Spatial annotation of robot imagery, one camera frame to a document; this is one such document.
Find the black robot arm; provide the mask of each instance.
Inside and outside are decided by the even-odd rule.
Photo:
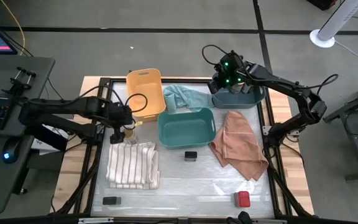
[[[82,97],[71,101],[28,100],[22,105],[19,121],[27,126],[29,134],[60,150],[65,149],[67,140],[43,127],[43,124],[75,133],[81,139],[96,137],[95,124],[79,124],[55,114],[78,114],[113,128],[114,134],[110,137],[111,144],[122,142],[124,133],[120,132],[120,128],[132,124],[132,111],[129,106],[119,102],[113,103],[96,96]]]
[[[308,124],[318,123],[327,109],[325,102],[318,94],[312,92],[310,87],[276,77],[265,67],[256,63],[243,62],[242,57],[233,50],[225,53],[220,62],[214,64],[214,69],[217,74],[208,83],[212,94],[221,88],[230,89],[241,84],[251,88],[265,86],[296,100],[299,114],[284,123],[272,125],[266,137],[269,146],[278,147],[288,133],[294,130],[302,131]]]

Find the white tabletop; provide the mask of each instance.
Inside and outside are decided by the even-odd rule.
[[[163,88],[171,83],[163,83]],[[181,84],[194,90],[209,93],[206,84]],[[123,102],[127,99],[125,83],[115,83],[114,90]],[[187,112],[180,108],[177,113]],[[212,108],[216,129],[223,125],[226,109]],[[262,135],[256,106],[240,111],[254,131],[259,146]],[[110,147],[111,129],[106,130],[94,191],[92,216],[132,217],[236,217],[246,211],[252,218],[274,217],[267,172],[258,180],[246,181],[231,165],[221,167],[208,146],[188,149],[166,149],[158,140],[157,121],[135,128],[139,142],[156,142],[159,152],[160,186],[157,190],[110,189],[106,180],[106,167]],[[185,151],[198,153],[196,162],[185,162]],[[237,208],[233,193],[246,190],[250,193],[249,208]],[[103,197],[121,197],[120,205],[103,205]]]

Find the concrete floor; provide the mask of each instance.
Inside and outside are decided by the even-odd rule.
[[[306,0],[258,2],[264,28],[270,30],[317,29],[335,10],[320,11]],[[6,3],[23,26],[257,29],[252,0],[6,0]],[[14,26],[2,5],[0,26]],[[358,19],[351,19],[343,30],[358,30]],[[21,41],[19,33],[10,34]],[[210,77],[214,70],[201,57],[201,48],[206,44],[234,49],[256,63],[264,61],[257,34],[26,32],[25,36],[26,46],[34,55],[56,59],[51,80],[64,98],[78,96],[86,75],[126,75],[128,70],[155,67],[164,76]],[[340,74],[336,82],[321,90],[328,106],[326,114],[355,97],[358,58],[346,49],[338,45],[319,49],[307,35],[267,35],[266,39],[273,73],[277,76],[315,85],[331,74]],[[358,36],[342,35],[337,40],[358,52]],[[207,57],[218,60],[221,55],[211,50]],[[57,97],[52,91],[49,93],[52,98]],[[291,101],[293,113],[296,109]],[[344,180],[344,175],[358,172],[358,164],[342,124],[320,122],[308,127],[301,134],[300,148],[315,214],[358,221],[358,181]],[[36,176],[48,183],[57,179],[57,174]],[[36,182],[32,194],[13,197],[0,217],[48,213],[55,186],[44,182]],[[31,210],[25,209],[32,202],[37,203]],[[17,209],[9,209],[11,204]]]

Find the white striped towel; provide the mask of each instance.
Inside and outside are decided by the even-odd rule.
[[[160,172],[155,143],[111,145],[106,178],[110,188],[157,189]]]

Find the teal basket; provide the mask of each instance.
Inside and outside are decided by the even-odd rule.
[[[249,109],[261,102],[266,96],[266,89],[258,86],[250,93],[233,95],[227,89],[219,90],[212,96],[214,106],[222,109]]]
[[[158,138],[167,148],[205,146],[215,135],[215,120],[210,109],[178,114],[164,111],[158,116]]]

